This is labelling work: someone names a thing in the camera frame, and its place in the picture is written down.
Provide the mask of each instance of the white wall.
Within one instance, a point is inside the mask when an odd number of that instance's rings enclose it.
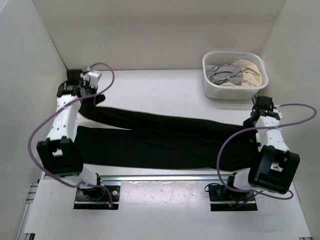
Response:
[[[32,0],[0,0],[0,8],[0,239],[12,240],[39,176],[28,137],[55,110],[65,66]]]
[[[260,52],[269,77],[266,93],[276,103],[307,103],[320,110],[319,23],[319,0],[286,1]],[[311,114],[292,107],[283,111],[287,122]],[[320,117],[283,134],[289,148],[300,154],[295,184],[312,235],[320,239]]]
[[[200,69],[216,49],[256,53],[285,0],[34,0],[68,68]]]

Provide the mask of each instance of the laundry basket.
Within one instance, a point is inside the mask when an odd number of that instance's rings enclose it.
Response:
[[[232,64],[240,59],[248,60],[257,65],[262,75],[261,86],[221,86],[212,83],[206,74],[206,65],[222,66]],[[247,51],[211,51],[202,59],[203,88],[205,95],[210,99],[219,100],[250,100],[260,89],[268,85],[269,79],[262,59]]]

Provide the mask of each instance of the gray cloth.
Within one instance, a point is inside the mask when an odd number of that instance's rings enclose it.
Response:
[[[208,79],[214,84],[220,85],[230,82],[234,85],[241,85],[243,82],[241,69],[233,63],[223,66],[206,65],[205,71]]]

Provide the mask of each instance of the beige cloth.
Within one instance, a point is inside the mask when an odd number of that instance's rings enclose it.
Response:
[[[241,83],[241,85],[235,85],[231,82],[225,82],[225,83],[222,83],[220,86],[259,87],[262,85],[262,75],[258,70],[258,67],[256,64],[244,59],[240,59],[234,62],[233,64],[241,69],[241,72],[243,73],[243,76],[242,76],[243,83]]]

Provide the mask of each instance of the clothes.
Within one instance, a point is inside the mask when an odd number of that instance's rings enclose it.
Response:
[[[216,168],[225,137],[200,136],[188,132],[135,131],[79,126],[74,144],[86,164],[151,169]],[[259,157],[249,139],[231,141],[220,168],[236,171],[249,168]]]
[[[243,126],[210,120],[134,112],[96,104],[104,95],[82,101],[80,114],[114,127],[79,126],[74,144],[83,162],[105,166],[197,169],[215,168],[223,142]],[[246,132],[226,146],[221,169],[235,171],[251,166],[258,157],[256,133]]]
[[[240,85],[243,82],[241,69],[234,64],[225,64],[223,66],[206,65],[205,70],[208,79],[217,85],[223,83]]]
[[[231,82],[225,82],[221,84],[221,86],[259,87],[262,85],[262,75],[258,70],[256,64],[245,59],[240,59],[233,64],[241,69],[241,72],[243,73],[243,82],[241,83],[241,85],[232,84]]]

